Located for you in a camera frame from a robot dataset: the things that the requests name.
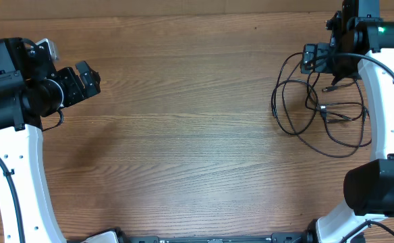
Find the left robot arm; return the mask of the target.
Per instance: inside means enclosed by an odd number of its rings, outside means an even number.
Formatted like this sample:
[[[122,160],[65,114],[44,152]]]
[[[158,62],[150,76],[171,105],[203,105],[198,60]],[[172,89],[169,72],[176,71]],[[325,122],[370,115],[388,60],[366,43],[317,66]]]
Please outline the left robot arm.
[[[6,242],[65,240],[49,196],[42,118],[97,95],[100,76],[85,61],[55,68],[55,44],[0,39],[0,214]]]

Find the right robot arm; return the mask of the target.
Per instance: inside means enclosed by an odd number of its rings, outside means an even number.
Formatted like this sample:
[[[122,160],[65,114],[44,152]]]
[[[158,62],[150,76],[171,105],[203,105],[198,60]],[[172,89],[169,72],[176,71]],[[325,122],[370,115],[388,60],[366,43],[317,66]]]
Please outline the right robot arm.
[[[301,71],[363,81],[372,150],[346,174],[343,201],[312,221],[301,241],[362,242],[368,226],[394,217],[394,22],[381,18],[378,1],[344,1],[326,27],[330,42],[307,44]]]

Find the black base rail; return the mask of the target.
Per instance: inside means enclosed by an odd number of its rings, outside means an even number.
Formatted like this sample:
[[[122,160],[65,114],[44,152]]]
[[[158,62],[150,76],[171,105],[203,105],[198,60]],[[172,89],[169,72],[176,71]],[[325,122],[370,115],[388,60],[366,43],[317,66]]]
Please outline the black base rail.
[[[309,230],[305,232],[277,232],[266,236],[207,236],[160,238],[158,236],[126,236],[120,228],[111,228],[85,239],[67,242],[119,242],[119,243],[313,243],[317,237]]]

